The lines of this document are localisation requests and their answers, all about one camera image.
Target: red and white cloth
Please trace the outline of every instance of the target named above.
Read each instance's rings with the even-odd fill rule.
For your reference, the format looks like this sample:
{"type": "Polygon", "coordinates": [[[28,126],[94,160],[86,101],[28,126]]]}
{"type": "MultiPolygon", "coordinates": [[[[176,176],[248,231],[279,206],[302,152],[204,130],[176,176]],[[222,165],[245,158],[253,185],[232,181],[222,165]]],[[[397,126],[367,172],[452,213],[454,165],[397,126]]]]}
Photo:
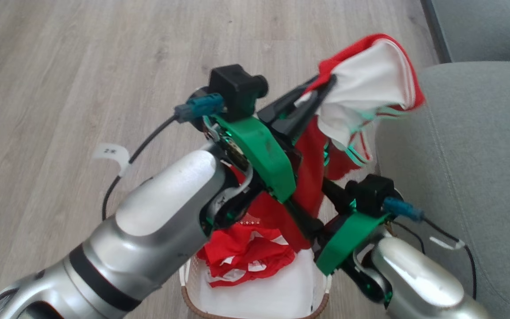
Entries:
{"type": "Polygon", "coordinates": [[[294,251],[279,230],[242,224],[214,232],[197,256],[210,269],[211,287],[270,277],[295,259],[294,251]]]}
{"type": "Polygon", "coordinates": [[[318,128],[358,166],[372,159],[367,125],[399,117],[424,102],[409,57],[388,35],[370,35],[322,61],[319,69],[319,78],[299,101],[336,75],[336,85],[316,112],[318,128]]]}
{"type": "MultiPolygon", "coordinates": [[[[367,36],[322,61],[318,69],[318,79],[306,93],[326,84],[332,74],[337,82],[295,145],[303,161],[293,194],[313,217],[324,199],[324,176],[338,180],[372,160],[363,129],[374,119],[412,111],[425,100],[409,57],[388,35],[367,36]],[[329,162],[324,165],[326,145],[329,162]]],[[[248,212],[262,226],[278,228],[296,252],[310,248],[284,206],[269,194],[255,198],[248,212]]]]}

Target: blue connector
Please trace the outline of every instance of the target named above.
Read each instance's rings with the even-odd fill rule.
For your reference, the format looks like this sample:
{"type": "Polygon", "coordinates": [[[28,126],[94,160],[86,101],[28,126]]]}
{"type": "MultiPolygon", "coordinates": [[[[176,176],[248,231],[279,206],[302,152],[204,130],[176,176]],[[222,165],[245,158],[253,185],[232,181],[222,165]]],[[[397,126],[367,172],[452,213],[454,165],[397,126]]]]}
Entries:
{"type": "Polygon", "coordinates": [[[425,218],[425,213],[418,208],[415,208],[408,202],[403,202],[397,198],[387,197],[383,201],[383,208],[396,216],[405,216],[414,222],[422,222],[425,218]]]}
{"type": "Polygon", "coordinates": [[[176,121],[184,123],[199,117],[222,113],[223,109],[223,97],[218,93],[212,93],[204,97],[189,99],[185,104],[177,105],[174,108],[174,113],[178,116],[176,121]]]}

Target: sofa seam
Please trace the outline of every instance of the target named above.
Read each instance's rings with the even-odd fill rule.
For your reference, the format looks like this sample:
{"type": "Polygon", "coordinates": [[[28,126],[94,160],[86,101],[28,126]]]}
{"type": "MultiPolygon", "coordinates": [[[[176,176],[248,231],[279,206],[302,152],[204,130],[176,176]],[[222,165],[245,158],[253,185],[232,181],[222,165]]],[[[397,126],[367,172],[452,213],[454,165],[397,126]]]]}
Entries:
{"type": "MultiPolygon", "coordinates": [[[[427,111],[429,113],[430,131],[432,133],[434,142],[435,142],[435,144],[438,147],[438,151],[440,152],[440,156],[439,157],[440,157],[440,159],[442,161],[443,168],[444,168],[444,171],[445,171],[445,177],[446,177],[446,180],[447,180],[448,189],[450,190],[450,192],[451,192],[451,194],[452,194],[452,196],[453,196],[453,198],[454,198],[454,200],[456,202],[455,206],[457,206],[457,208],[459,209],[459,212],[460,212],[460,214],[462,216],[462,220],[461,220],[462,221],[461,222],[462,231],[466,234],[465,236],[468,238],[468,240],[471,242],[471,245],[474,248],[475,260],[478,261],[478,264],[481,265],[481,262],[480,262],[480,259],[479,259],[479,253],[478,253],[478,250],[477,250],[477,247],[476,247],[477,245],[475,244],[475,241],[473,240],[473,238],[471,237],[470,233],[466,229],[466,226],[468,225],[468,223],[466,221],[465,211],[464,211],[464,208],[463,208],[463,206],[461,204],[460,198],[459,198],[459,196],[457,194],[457,191],[456,191],[456,184],[453,181],[451,170],[450,170],[449,164],[448,164],[448,160],[447,160],[445,152],[444,152],[444,145],[443,145],[443,143],[440,140],[440,135],[438,133],[438,129],[436,128],[436,122],[434,121],[433,112],[431,111],[430,107],[428,107],[428,103],[426,103],[425,107],[427,108],[427,111]]],[[[483,277],[485,278],[485,281],[487,281],[489,286],[493,289],[494,293],[496,293],[504,302],[506,302],[506,303],[508,303],[508,305],[510,305],[510,299],[504,297],[504,295],[502,295],[497,290],[497,288],[495,288],[493,283],[490,281],[489,275],[487,274],[487,271],[484,269],[484,267],[478,267],[478,268],[480,268],[481,273],[483,274],[483,277]]]]}

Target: white label tag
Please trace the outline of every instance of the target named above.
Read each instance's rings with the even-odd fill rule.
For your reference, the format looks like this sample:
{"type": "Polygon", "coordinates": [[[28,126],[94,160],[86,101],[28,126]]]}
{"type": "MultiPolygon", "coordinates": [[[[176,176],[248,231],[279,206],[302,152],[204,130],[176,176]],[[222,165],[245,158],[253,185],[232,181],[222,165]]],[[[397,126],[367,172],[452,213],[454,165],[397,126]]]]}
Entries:
{"type": "Polygon", "coordinates": [[[431,237],[430,241],[432,241],[434,244],[437,244],[438,246],[440,246],[442,248],[445,248],[445,249],[448,249],[448,250],[462,249],[466,245],[465,242],[460,240],[459,242],[456,242],[456,245],[454,247],[452,247],[452,246],[446,244],[445,242],[443,242],[443,241],[441,241],[441,240],[439,240],[438,238],[435,238],[435,237],[431,237]]]}
{"type": "Polygon", "coordinates": [[[129,152],[126,148],[117,144],[110,143],[99,143],[93,151],[92,158],[107,158],[109,160],[115,160],[119,163],[120,171],[119,177],[123,177],[127,168],[131,166],[129,164],[129,152]]]}

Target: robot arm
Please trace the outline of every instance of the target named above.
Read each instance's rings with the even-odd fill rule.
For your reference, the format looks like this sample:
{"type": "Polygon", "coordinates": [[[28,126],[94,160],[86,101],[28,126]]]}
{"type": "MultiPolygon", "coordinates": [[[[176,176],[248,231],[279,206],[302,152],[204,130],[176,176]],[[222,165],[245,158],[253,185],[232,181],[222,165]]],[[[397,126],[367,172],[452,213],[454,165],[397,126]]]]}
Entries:
{"type": "Polygon", "coordinates": [[[322,191],[340,213],[326,225],[292,200],[301,160],[293,145],[335,80],[294,107],[310,80],[255,119],[255,99],[267,92],[265,79],[251,77],[239,65],[214,69],[210,86],[193,97],[216,93],[225,107],[214,107],[214,99],[207,98],[205,105],[194,108],[196,99],[189,104],[192,109],[188,102],[176,109],[180,119],[193,119],[213,143],[136,188],[63,260],[4,289],[0,319],[122,318],[196,254],[213,230],[241,219],[262,191],[282,202],[314,243],[315,261],[324,274],[341,269],[369,299],[384,303],[392,317],[489,318],[455,277],[384,230],[383,224],[394,218],[381,209],[392,186],[386,188],[389,193],[354,188],[348,198],[347,186],[342,190],[325,181],[322,191]],[[198,116],[211,109],[224,113],[204,120],[198,116]],[[242,185],[221,160],[246,173],[242,185]],[[368,244],[374,245],[372,252],[359,261],[358,253],[368,244]]]}
{"type": "Polygon", "coordinates": [[[63,260],[2,291],[12,297],[2,300],[0,318],[40,315],[41,303],[57,318],[124,317],[208,241],[208,205],[237,186],[227,170],[209,151],[182,157],[131,192],[63,260]]]}

